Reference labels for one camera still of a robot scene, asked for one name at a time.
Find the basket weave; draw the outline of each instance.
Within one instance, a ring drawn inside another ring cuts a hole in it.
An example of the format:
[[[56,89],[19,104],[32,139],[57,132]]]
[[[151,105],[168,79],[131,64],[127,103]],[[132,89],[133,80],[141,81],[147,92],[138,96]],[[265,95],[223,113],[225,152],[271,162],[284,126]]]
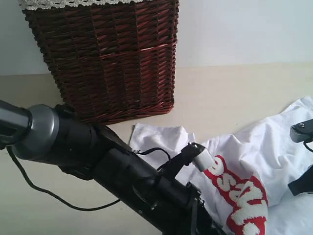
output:
[[[178,0],[24,10],[61,96],[86,123],[174,105]]]

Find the wire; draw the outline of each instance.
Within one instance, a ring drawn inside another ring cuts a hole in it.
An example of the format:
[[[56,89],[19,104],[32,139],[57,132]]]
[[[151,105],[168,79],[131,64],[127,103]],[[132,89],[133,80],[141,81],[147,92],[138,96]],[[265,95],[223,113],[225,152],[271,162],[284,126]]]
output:
[[[149,149],[149,150],[147,150],[147,151],[145,151],[145,152],[143,152],[143,153],[141,153],[141,152],[138,152],[137,154],[140,154],[140,155],[148,155],[148,154],[150,154],[150,153],[152,153],[152,152],[155,152],[155,151],[162,151],[163,153],[165,153],[166,155],[167,155],[167,158],[168,158],[168,160],[170,161],[171,160],[171,156],[169,155],[169,153],[168,152],[166,152],[163,148],[151,148],[151,149]]]
[[[308,139],[306,141],[303,142],[304,146],[307,148],[307,150],[309,150],[310,152],[313,153],[313,149],[311,149],[310,147],[308,147],[308,143],[311,143],[312,140],[311,139]]]
[[[18,161],[18,159],[15,157],[13,151],[12,151],[12,148],[10,146],[7,147],[7,151],[11,157],[11,159],[13,160],[13,162],[15,163],[15,165],[18,167],[18,169],[20,170],[20,172],[22,173],[24,179],[26,180],[26,182],[28,183],[28,185],[33,188],[34,190],[36,191],[39,191],[39,192],[43,192],[43,193],[46,193],[46,194],[49,194],[50,196],[54,197],[55,199],[59,200],[60,202],[62,202],[63,204],[67,205],[68,207],[74,209],[74,210],[77,210],[77,211],[83,211],[83,212],[94,212],[94,211],[99,211],[99,210],[102,210],[102,209],[105,209],[105,208],[108,208],[108,207],[111,207],[115,204],[117,204],[118,202],[120,202],[120,200],[116,200],[112,203],[109,203],[109,204],[106,204],[104,206],[101,206],[101,207],[96,207],[96,208],[81,208],[81,207],[76,207],[76,206],[73,206],[72,204],[70,204],[69,202],[65,201],[64,199],[62,199],[61,197],[59,197],[58,195],[54,194],[53,192],[47,190],[47,189],[43,189],[43,188],[40,188],[36,185],[33,184],[33,182],[31,182],[31,180],[29,179],[26,171],[24,170],[23,166],[21,165],[21,163]]]

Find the white fabric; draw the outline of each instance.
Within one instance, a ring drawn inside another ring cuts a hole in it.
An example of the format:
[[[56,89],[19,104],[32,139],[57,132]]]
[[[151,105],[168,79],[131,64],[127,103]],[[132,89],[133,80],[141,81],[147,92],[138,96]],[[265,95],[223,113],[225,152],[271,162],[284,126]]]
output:
[[[313,231],[313,195],[293,197],[288,183],[313,164],[313,154],[290,139],[290,127],[313,119],[313,100],[305,97],[283,113],[268,117],[235,135],[212,138],[203,145],[215,163],[205,174],[192,164],[177,179],[191,181],[202,190],[207,211],[227,233],[309,235]],[[173,157],[189,141],[182,127],[161,128],[138,124],[130,142],[142,151],[162,147]],[[143,157],[154,167],[166,156]]]
[[[108,4],[118,4],[118,3],[130,3],[130,2],[142,2],[143,0],[19,0],[21,8],[27,10],[37,10],[37,9],[51,9],[64,8],[66,6],[78,7],[104,5]]]

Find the white lace trim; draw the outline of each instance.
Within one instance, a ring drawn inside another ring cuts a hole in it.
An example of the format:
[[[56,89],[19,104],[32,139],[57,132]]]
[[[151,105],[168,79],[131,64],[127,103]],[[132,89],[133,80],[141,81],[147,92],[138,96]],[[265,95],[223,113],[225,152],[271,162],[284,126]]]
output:
[[[130,3],[132,1],[142,2],[143,0],[19,0],[23,10],[51,9],[52,7],[64,8],[66,6],[78,7],[79,5],[90,6],[93,4],[104,5],[106,3],[118,4],[119,2]]]

